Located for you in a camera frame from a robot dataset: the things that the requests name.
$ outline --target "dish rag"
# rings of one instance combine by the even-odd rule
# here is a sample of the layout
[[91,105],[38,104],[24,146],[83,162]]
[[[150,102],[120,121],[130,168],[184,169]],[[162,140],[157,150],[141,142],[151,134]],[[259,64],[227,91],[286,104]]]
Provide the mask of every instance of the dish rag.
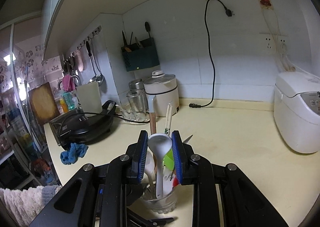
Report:
[[74,164],[78,157],[84,157],[87,149],[88,146],[85,144],[71,143],[69,150],[61,152],[61,162],[63,164]]
[[75,83],[71,79],[71,75],[66,75],[62,78],[62,85],[65,92],[71,92],[76,89]]

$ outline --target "cutting board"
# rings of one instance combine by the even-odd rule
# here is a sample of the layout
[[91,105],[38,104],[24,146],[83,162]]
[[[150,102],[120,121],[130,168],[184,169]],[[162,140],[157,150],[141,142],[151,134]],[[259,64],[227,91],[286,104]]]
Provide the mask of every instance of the cutting board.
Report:
[[44,125],[60,115],[48,82],[29,91],[29,100],[40,125]]

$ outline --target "power cord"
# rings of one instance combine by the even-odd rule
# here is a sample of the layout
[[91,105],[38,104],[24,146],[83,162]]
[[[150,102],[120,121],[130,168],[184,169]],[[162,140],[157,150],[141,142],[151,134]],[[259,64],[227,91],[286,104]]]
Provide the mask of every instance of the power cord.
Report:
[[[189,107],[190,107],[190,108],[203,108],[203,107],[209,106],[209,105],[212,103],[213,97],[214,97],[214,83],[215,83],[215,80],[216,80],[216,68],[215,68],[215,66],[214,66],[213,59],[212,59],[212,56],[211,56],[210,34],[209,34],[208,25],[207,25],[207,9],[208,9],[209,1],[210,1],[210,0],[207,0],[207,4],[205,5],[204,24],[205,24],[205,28],[207,29],[207,34],[208,34],[208,50],[209,50],[209,56],[210,56],[210,60],[211,60],[212,67],[213,67],[212,98],[211,98],[211,101],[210,101],[208,104],[206,104],[206,105],[198,105],[198,104],[190,103],[190,104],[189,104]],[[232,16],[231,10],[228,9],[228,8],[224,5],[224,3],[221,2],[220,0],[217,0],[217,1],[220,2],[220,3],[223,5],[224,10],[226,11],[226,15],[227,15],[228,17],[231,17],[231,16]]]
[[[137,124],[148,124],[150,122],[150,120],[148,121],[144,121],[144,122],[141,122],[141,121],[134,121],[134,120],[128,120],[128,119],[125,119],[125,118],[122,118],[118,115],[109,115],[109,114],[101,114],[101,113],[95,113],[95,112],[83,112],[81,114],[92,114],[92,115],[100,115],[100,116],[106,116],[106,117],[114,117],[114,118],[118,118],[118,119],[121,119],[121,120],[124,120],[124,121],[127,121],[127,122],[133,122],[133,123],[137,123]],[[58,130],[58,139],[60,141],[60,133],[61,133],[61,129],[62,127],[64,126],[66,120],[72,116],[75,116],[75,115],[79,115],[78,113],[73,113],[73,114],[70,114],[69,116],[65,117],[65,119],[61,122],[61,125],[59,127],[59,130]]]

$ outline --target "white cord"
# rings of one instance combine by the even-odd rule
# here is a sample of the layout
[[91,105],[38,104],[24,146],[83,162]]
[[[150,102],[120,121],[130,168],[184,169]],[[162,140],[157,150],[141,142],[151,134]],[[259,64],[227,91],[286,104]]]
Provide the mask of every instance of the white cord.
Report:
[[[267,22],[267,20],[266,20],[266,17],[264,16],[264,10],[271,10],[271,11],[275,14],[276,22],[277,22],[276,37],[275,37],[275,36],[272,34],[272,32],[271,32],[271,29],[270,29],[270,27],[269,27],[269,25],[268,25],[268,22]],[[263,7],[263,8],[261,9],[261,12],[262,12],[263,19],[264,19],[264,21],[265,21],[265,23],[266,23],[266,25],[267,25],[267,27],[268,27],[268,30],[269,30],[269,32],[270,32],[270,35],[271,35],[271,37],[272,37],[272,40],[273,40],[273,42],[275,43],[275,46],[276,46],[276,49],[275,49],[276,58],[277,58],[277,59],[280,61],[280,63],[281,63],[281,69],[283,69],[283,70],[285,70],[285,71],[287,71],[287,72],[289,72],[289,71],[294,71],[294,67],[289,64],[290,62],[288,61],[287,54],[286,54],[286,53],[282,53],[282,54],[281,54],[281,53],[279,52],[279,49],[278,49],[278,38],[279,38],[279,35],[280,35],[280,28],[279,28],[279,21],[278,21],[278,17],[277,17],[277,15],[276,15],[276,12],[273,11],[272,9],[270,9],[270,8],[267,8],[267,7]]]
[[[271,29],[270,29],[270,27],[269,27],[269,25],[268,25],[268,22],[267,22],[267,20],[266,20],[266,18],[265,18],[265,16],[264,16],[264,11],[263,11],[263,10],[265,10],[265,9],[271,10],[271,11],[273,11],[274,14],[275,14],[276,21],[277,21],[277,34],[276,34],[276,39],[274,38],[274,36],[273,36],[273,34],[272,34],[272,32],[271,32]],[[311,76],[311,77],[314,77],[314,78],[317,78],[317,79],[320,80],[320,77],[318,77],[318,76],[316,76],[316,75],[314,75],[314,74],[312,74],[312,73],[310,73],[310,72],[307,72],[307,71],[303,70],[302,68],[300,68],[299,66],[293,64],[293,63],[289,60],[289,58],[288,58],[288,56],[287,56],[286,53],[282,53],[282,54],[281,54],[281,53],[279,52],[279,50],[278,50],[278,37],[279,37],[279,35],[281,35],[281,34],[280,34],[280,28],[279,28],[279,22],[278,22],[277,14],[276,14],[276,12],[275,12],[274,10],[269,9],[269,8],[267,8],[267,7],[263,7],[263,8],[261,9],[261,12],[262,12],[263,19],[264,19],[264,21],[265,21],[265,23],[266,23],[266,25],[267,25],[267,27],[268,27],[268,30],[269,30],[269,32],[270,32],[270,35],[271,35],[271,37],[272,37],[272,39],[273,39],[273,41],[274,41],[274,43],[275,43],[275,45],[276,45],[276,56],[278,56],[278,60],[280,61],[281,65],[282,65],[282,69],[285,70],[285,71],[287,71],[287,72],[295,72],[295,71],[296,71],[296,72],[302,72],[302,73],[305,73],[305,74],[307,74],[307,75],[309,75],[309,76]]]

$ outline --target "rice cooker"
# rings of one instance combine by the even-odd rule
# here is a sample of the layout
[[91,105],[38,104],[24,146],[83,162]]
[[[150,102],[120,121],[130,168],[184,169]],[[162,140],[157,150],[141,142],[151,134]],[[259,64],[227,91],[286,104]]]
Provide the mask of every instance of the rice cooker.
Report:
[[290,148],[299,153],[320,150],[320,79],[302,72],[276,78],[274,118]]
[[143,84],[149,103],[153,104],[153,107],[150,107],[149,104],[150,112],[154,110],[156,116],[165,117],[169,103],[172,104],[172,115],[179,111],[179,95],[175,75],[154,71],[152,77],[146,79]]

